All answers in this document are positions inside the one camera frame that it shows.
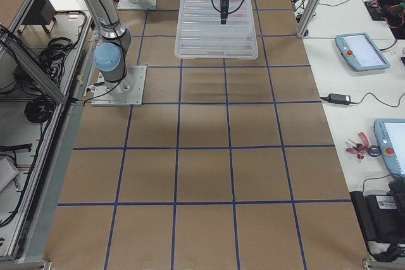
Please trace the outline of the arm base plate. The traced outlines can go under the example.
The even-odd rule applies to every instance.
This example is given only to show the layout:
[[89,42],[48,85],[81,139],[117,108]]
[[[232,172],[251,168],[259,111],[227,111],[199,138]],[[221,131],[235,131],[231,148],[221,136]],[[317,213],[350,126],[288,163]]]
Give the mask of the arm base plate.
[[147,66],[128,66],[126,77],[115,87],[105,82],[101,72],[98,81],[104,84],[94,89],[93,106],[141,106],[146,81]]
[[157,0],[118,0],[118,10],[147,11],[156,9]]

